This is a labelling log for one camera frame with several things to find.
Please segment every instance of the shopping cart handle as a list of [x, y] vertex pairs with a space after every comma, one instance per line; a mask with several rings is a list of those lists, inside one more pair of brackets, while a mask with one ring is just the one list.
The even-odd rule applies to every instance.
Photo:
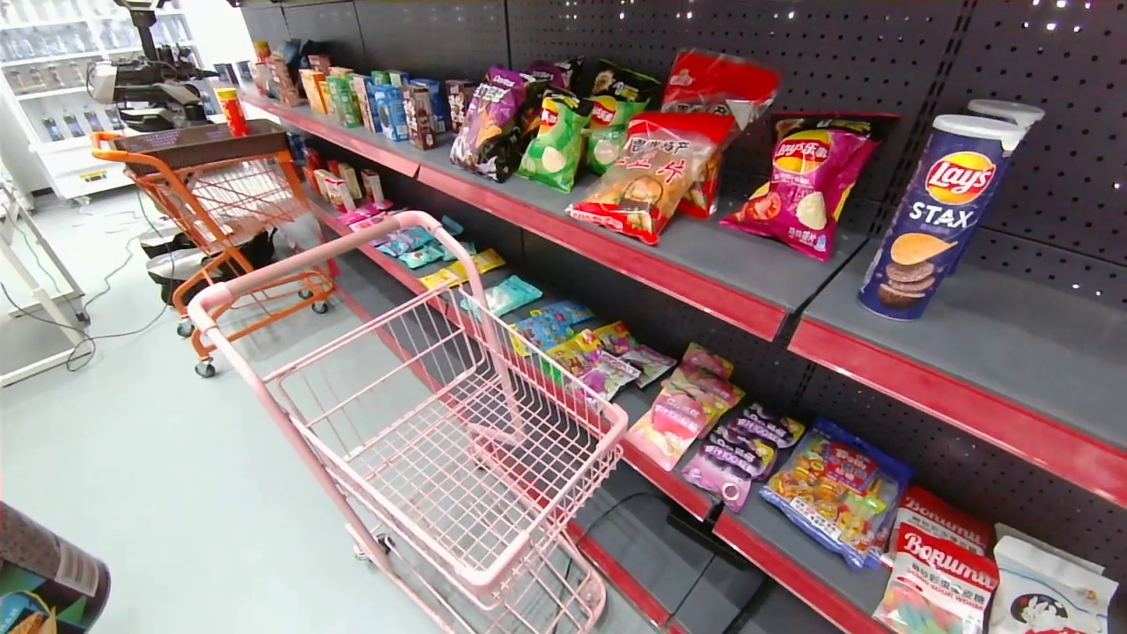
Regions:
[[212, 309], [230, 302], [233, 297], [246, 294], [279, 277], [291, 275], [302, 268], [325, 261], [330, 257], [349, 251], [376, 238], [382, 238], [392, 231], [408, 226], [424, 226], [427, 231], [434, 233], [441, 242], [445, 243], [449, 241], [452, 242], [453, 248], [458, 248], [458, 241], [451, 238], [442, 227], [442, 223], [431, 214], [421, 211], [401, 211], [379, 224], [366, 226], [360, 231], [303, 250], [229, 282], [220, 282], [207, 286], [188, 303], [188, 319], [196, 325], [196, 329], [201, 332], [206, 332], [215, 328], [215, 321], [211, 316]]

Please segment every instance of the red snack bag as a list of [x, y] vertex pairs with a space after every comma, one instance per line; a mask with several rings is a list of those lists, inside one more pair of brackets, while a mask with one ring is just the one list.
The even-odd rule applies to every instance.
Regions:
[[716, 212], [724, 149], [748, 123], [766, 111], [778, 92], [779, 73], [751, 60], [701, 48], [677, 53], [662, 98], [662, 111], [726, 114], [731, 115], [734, 123], [720, 151], [712, 154], [677, 211], [696, 217]]
[[826, 261], [834, 232], [861, 168], [898, 115], [779, 113], [771, 180], [721, 221], [767, 235]]
[[904, 525], [896, 564], [872, 617], [899, 634], [982, 634], [997, 565]]
[[729, 116], [708, 113], [633, 117], [622, 157], [584, 199], [568, 205], [568, 214], [656, 244], [678, 200], [730, 127]]
[[955, 542], [978, 555], [988, 552], [993, 530], [990, 523], [964, 514], [915, 484], [904, 492], [900, 507], [896, 510], [889, 555], [896, 555], [898, 534], [907, 527], [932, 537]]

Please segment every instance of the white snack bag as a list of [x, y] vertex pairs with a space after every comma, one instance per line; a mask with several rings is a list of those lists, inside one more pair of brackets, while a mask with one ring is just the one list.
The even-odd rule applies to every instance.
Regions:
[[1108, 605], [1118, 583], [1032, 544], [1003, 537], [994, 546], [1001, 583], [991, 634], [1108, 634]]

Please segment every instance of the shopping cart wheel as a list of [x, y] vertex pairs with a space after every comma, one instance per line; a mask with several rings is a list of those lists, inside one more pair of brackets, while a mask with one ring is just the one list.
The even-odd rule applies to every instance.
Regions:
[[215, 376], [215, 366], [212, 366], [211, 361], [201, 361], [196, 364], [196, 374], [205, 379], [210, 379]]

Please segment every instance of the pink shopping cart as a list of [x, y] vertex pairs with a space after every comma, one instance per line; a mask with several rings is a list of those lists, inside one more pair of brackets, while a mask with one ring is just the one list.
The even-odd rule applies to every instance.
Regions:
[[[409, 226], [456, 255], [469, 291], [433, 288], [265, 377], [212, 320], [246, 288]], [[445, 631], [583, 634], [606, 591], [565, 529], [620, 459], [627, 414], [486, 304], [469, 253], [409, 211], [211, 286], [188, 314], [337, 503], [358, 550]], [[389, 368], [374, 357], [354, 372], [334, 366], [373, 337], [394, 355]]]

